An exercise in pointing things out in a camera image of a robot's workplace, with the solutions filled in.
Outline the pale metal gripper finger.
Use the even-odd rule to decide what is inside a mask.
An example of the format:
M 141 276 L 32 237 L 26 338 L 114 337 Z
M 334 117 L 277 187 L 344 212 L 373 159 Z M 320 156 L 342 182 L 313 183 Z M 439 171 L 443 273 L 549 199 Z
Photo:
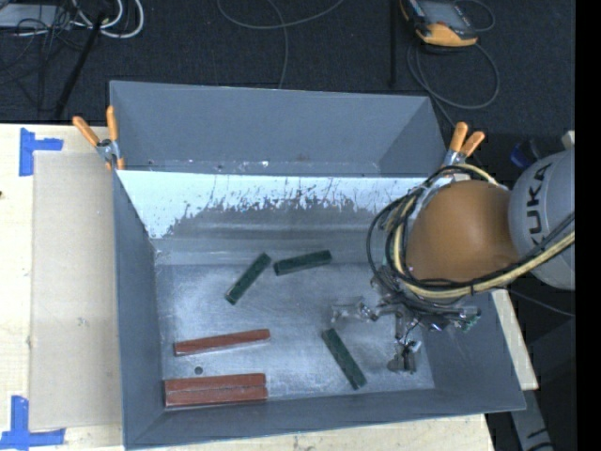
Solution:
M 419 355 L 419 341 L 398 342 L 395 344 L 393 358 L 388 362 L 387 368 L 394 373 L 414 373 L 417 370 Z
M 331 305 L 331 323 L 344 319 L 356 319 L 362 322 L 376 321 L 377 313 L 365 303 L 363 298 L 333 303 Z

